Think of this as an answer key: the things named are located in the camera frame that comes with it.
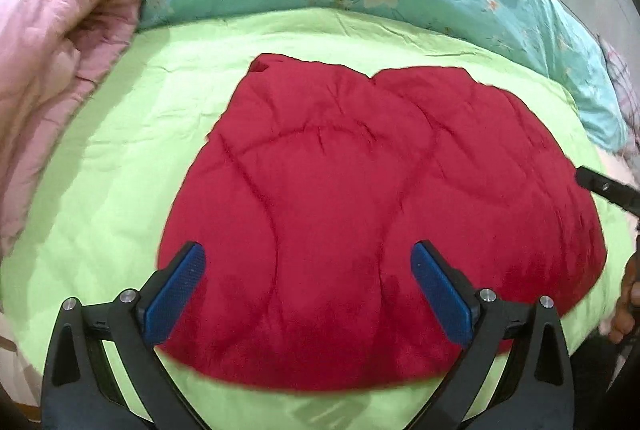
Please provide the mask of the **person's right hand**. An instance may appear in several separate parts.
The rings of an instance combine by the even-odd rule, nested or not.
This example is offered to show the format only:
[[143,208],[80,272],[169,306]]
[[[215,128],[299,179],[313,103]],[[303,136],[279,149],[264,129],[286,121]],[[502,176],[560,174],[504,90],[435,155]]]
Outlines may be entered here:
[[634,253],[625,267],[625,274],[620,283],[620,298],[615,306],[608,338],[614,344],[620,344],[625,337],[634,332],[638,321],[634,310],[639,307],[639,254]]

